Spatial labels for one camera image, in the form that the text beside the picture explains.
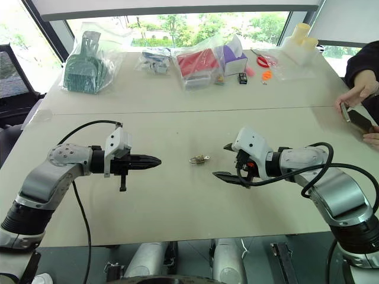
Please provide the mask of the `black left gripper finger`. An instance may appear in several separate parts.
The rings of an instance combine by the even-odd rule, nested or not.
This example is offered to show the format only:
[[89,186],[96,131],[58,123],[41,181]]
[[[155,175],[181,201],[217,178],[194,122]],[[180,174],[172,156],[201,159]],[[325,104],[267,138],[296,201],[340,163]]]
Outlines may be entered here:
[[133,163],[161,163],[161,159],[145,154],[131,154],[130,161]]
[[162,162],[130,162],[130,170],[146,170],[161,165]]

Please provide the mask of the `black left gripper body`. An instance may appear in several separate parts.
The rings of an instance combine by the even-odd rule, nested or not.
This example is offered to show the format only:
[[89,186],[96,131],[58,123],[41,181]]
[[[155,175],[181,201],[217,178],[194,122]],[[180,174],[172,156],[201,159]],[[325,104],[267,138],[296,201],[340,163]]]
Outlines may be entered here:
[[131,168],[131,155],[130,150],[127,150],[121,157],[115,157],[111,161],[111,174],[114,176],[120,176],[120,192],[126,192],[126,180],[128,172]]

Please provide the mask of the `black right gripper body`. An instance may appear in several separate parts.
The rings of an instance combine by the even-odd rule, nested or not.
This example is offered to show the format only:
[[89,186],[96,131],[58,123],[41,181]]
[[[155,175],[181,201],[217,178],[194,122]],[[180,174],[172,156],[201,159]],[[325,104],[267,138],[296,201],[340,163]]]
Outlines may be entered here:
[[237,176],[241,184],[249,188],[254,178],[259,177],[258,166],[243,150],[239,150],[236,156]]

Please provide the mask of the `person left hand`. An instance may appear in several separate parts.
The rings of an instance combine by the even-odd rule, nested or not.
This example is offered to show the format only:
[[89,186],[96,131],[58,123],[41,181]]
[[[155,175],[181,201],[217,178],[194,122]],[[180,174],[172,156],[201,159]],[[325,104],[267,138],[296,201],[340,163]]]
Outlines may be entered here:
[[373,126],[370,133],[366,133],[362,136],[363,142],[369,144],[372,147],[379,148],[379,127]]

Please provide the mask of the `person right hand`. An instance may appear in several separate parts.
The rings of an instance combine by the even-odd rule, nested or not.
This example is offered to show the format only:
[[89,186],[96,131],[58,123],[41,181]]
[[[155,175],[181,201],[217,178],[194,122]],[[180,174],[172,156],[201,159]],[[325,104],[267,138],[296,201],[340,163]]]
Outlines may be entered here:
[[350,89],[347,93],[344,93],[337,97],[335,107],[338,113],[342,113],[341,105],[344,104],[348,107],[355,107],[363,100],[373,95],[378,91],[378,82],[374,83],[359,83]]

